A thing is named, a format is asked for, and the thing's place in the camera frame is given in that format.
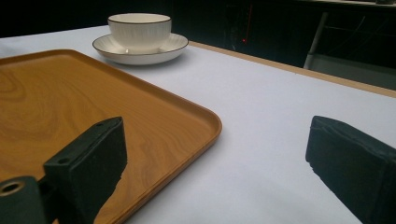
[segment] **cup rim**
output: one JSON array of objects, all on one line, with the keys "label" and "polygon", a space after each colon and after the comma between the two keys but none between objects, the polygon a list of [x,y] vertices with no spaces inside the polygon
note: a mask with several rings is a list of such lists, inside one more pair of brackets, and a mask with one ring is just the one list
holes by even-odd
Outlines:
[{"label": "cup rim", "polygon": [[[120,16],[154,16],[158,17],[157,20],[155,21],[121,21],[120,19],[117,19],[117,17]],[[108,21],[112,21],[115,23],[124,23],[124,24],[150,24],[150,23],[161,23],[161,22],[168,22],[172,20],[169,16],[162,15],[162,14],[153,14],[153,13],[122,13],[122,14],[115,14],[112,16],[109,16],[107,18]]]}]

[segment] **black object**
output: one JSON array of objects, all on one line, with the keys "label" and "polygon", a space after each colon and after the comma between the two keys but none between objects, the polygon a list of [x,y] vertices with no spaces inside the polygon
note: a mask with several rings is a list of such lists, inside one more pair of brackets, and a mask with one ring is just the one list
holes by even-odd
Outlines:
[{"label": "black object", "polygon": [[305,159],[362,223],[396,223],[395,148],[342,121],[314,116]]},{"label": "black object", "polygon": [[0,183],[0,223],[93,223],[126,164],[122,118],[98,122],[46,161],[38,182],[20,176]]}]

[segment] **saucer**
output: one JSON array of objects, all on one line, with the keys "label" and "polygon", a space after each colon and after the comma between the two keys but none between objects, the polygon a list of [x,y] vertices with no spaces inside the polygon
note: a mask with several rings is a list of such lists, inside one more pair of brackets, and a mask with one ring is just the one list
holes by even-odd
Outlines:
[{"label": "saucer", "polygon": [[115,63],[144,65],[164,63],[179,56],[189,44],[189,40],[176,34],[170,34],[165,44],[154,51],[127,50],[118,44],[112,35],[104,35],[92,42],[100,55]]}]

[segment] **wooden tray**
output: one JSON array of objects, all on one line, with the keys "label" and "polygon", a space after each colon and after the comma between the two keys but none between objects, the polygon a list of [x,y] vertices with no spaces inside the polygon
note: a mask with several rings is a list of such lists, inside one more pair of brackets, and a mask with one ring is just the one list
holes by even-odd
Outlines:
[{"label": "wooden tray", "polygon": [[71,49],[0,59],[0,181],[42,165],[94,123],[122,116],[128,165],[95,223],[121,223],[215,143],[210,110]]}]

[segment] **white tablecloth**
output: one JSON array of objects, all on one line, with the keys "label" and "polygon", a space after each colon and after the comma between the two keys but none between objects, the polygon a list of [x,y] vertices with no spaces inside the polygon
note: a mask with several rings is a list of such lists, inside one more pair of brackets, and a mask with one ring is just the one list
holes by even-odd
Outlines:
[{"label": "white tablecloth", "polygon": [[187,46],[167,63],[106,61],[107,26],[0,39],[0,57],[75,49],[215,112],[217,143],[127,223],[360,223],[305,161],[311,119],[339,119],[396,147],[396,99]]}]

